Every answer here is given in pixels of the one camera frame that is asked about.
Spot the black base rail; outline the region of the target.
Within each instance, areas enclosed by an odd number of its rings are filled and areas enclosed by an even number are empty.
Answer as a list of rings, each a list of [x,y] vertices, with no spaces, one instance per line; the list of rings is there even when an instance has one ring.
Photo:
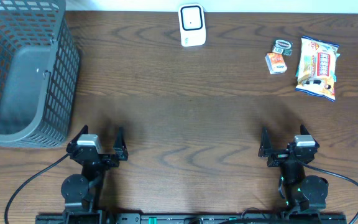
[[[204,215],[141,215],[138,213],[92,214],[92,215],[37,215],[36,224],[64,223],[115,223],[115,224],[184,224],[184,223],[223,223],[245,220],[247,223],[281,223],[284,218],[276,214],[250,212],[240,214]]]

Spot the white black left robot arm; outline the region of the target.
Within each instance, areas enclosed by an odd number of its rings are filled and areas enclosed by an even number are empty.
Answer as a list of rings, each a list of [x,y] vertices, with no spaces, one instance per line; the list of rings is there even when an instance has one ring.
[[[99,208],[99,199],[108,170],[128,160],[124,129],[120,127],[113,145],[113,154],[101,152],[98,135],[89,134],[88,126],[68,143],[67,154],[82,166],[80,174],[67,177],[61,186],[65,199],[64,223],[115,223],[114,215]]]

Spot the orange Kleenex tissue pack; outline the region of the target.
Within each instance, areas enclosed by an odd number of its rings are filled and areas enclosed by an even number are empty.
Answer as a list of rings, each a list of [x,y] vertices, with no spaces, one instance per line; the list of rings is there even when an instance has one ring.
[[[270,74],[279,74],[285,73],[287,70],[287,65],[285,64],[282,54],[277,53],[268,53],[265,56],[265,61],[268,66]]]

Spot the grey plastic mesh basket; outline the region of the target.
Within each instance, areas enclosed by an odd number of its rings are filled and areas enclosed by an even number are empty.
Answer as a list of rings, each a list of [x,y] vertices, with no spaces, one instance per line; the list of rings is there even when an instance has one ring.
[[[63,0],[0,0],[0,146],[56,147],[71,121],[80,55]]]

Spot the wet wipes pack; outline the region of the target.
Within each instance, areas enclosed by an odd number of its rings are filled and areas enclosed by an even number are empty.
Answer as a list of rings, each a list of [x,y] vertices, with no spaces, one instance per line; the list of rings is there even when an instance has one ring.
[[[340,56],[338,48],[339,44],[304,35],[301,38],[295,90],[335,101],[336,62]]]

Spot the white barcode scanner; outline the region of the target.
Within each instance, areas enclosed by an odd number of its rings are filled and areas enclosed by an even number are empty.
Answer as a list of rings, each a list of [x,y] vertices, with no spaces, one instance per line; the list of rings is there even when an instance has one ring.
[[[184,4],[178,10],[180,38],[183,47],[194,47],[206,42],[204,9],[200,4]]]

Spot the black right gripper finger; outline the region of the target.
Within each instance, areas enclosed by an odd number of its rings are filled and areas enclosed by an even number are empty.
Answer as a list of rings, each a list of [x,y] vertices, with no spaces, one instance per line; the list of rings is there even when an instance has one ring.
[[[271,140],[269,138],[267,128],[263,127],[258,156],[259,157],[268,157],[272,154],[272,152],[273,152],[273,146],[272,146]]]
[[[300,125],[300,135],[311,135],[303,124]]]

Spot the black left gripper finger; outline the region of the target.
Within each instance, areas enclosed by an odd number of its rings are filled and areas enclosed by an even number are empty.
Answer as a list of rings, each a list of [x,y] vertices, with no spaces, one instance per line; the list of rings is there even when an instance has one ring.
[[[115,151],[115,157],[120,161],[126,161],[128,160],[128,151],[126,147],[126,143],[124,140],[124,128],[119,127],[116,140],[113,145],[113,149]]]
[[[84,125],[80,132],[68,143],[68,146],[77,145],[77,141],[79,140],[82,134],[88,134],[88,125]]]

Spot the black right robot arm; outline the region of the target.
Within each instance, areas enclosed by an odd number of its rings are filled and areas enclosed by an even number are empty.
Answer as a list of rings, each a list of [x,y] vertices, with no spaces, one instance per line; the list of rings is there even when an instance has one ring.
[[[319,144],[304,125],[300,134],[285,149],[274,149],[266,128],[262,129],[259,157],[267,158],[268,167],[280,168],[278,191],[287,202],[283,213],[292,215],[318,213],[326,208],[328,181],[316,175],[306,175],[305,167],[314,160]]]

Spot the round sticker item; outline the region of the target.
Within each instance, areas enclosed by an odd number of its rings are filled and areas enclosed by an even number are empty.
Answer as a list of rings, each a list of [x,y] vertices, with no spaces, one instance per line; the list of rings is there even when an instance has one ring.
[[[276,39],[273,43],[272,52],[286,56],[292,55],[293,43],[288,40]]]

